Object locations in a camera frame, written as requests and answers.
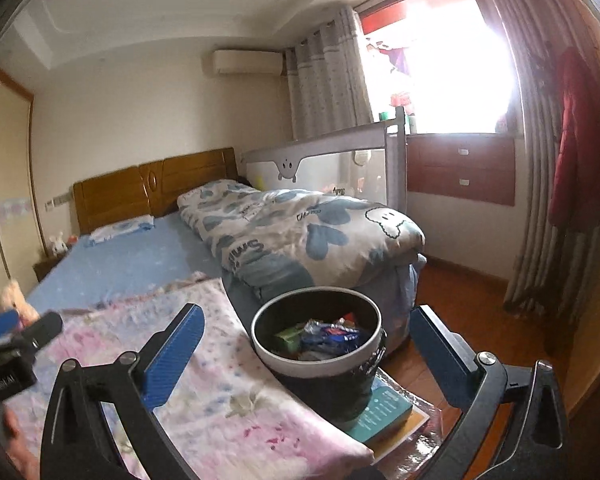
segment white wall-mounted air conditioner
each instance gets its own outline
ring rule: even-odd
[[[216,50],[212,55],[215,74],[282,74],[282,54],[258,50]]]

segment clear plastic bag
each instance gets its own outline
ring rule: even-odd
[[[427,460],[433,457],[442,444],[442,412],[433,404],[405,390],[381,368],[378,368],[376,377],[405,395],[414,406],[429,415],[424,427],[376,464],[387,480],[415,479]]]

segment baseboard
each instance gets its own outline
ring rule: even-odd
[[[471,267],[466,267],[461,264],[456,264],[454,262],[450,262],[448,260],[443,260],[442,258],[438,258],[436,256],[430,256],[428,254],[424,254],[427,259],[427,265],[432,265],[436,267],[444,267],[449,270],[454,270],[455,272],[462,272],[463,274],[470,275],[474,278],[480,278],[485,282],[489,282],[494,286],[507,288],[509,285],[509,280],[505,278],[501,278],[499,276],[494,276],[493,274],[488,274],[486,272],[482,272],[481,270],[472,269]]]

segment wooden floor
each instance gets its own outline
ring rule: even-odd
[[[505,291],[506,284],[499,280],[452,264],[430,261],[420,277],[416,304],[428,304],[476,352],[490,351],[504,364],[516,366],[532,366],[538,359],[547,359],[554,364],[558,379],[563,380],[565,363],[556,362],[544,352],[540,324],[503,311]],[[413,341],[394,352],[382,368],[403,387],[442,410],[446,436],[460,412],[446,402]],[[466,479],[475,478],[487,468],[508,416],[509,406],[501,406]]]

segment headboard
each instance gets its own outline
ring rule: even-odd
[[[179,195],[219,178],[238,177],[233,148],[172,156],[74,184],[80,234],[140,215],[177,210]]]

